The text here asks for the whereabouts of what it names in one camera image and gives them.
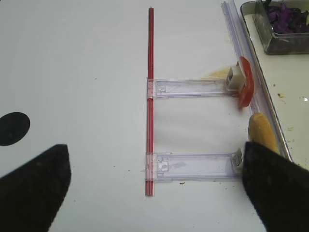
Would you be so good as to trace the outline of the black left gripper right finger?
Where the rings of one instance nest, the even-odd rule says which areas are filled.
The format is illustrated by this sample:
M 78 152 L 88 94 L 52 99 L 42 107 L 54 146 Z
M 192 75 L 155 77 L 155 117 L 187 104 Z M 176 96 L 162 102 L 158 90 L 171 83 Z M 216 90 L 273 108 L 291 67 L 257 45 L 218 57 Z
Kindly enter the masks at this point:
M 268 232 L 309 230 L 309 172 L 256 142 L 245 144 L 242 183 Z

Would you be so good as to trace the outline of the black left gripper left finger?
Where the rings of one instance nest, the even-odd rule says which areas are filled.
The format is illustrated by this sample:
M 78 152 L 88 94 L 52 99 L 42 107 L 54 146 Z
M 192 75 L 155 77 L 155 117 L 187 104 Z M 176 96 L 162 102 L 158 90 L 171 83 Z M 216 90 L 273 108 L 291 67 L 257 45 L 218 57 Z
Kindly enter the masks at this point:
M 1 177 L 0 230 L 49 231 L 70 181 L 67 145 L 55 145 Z

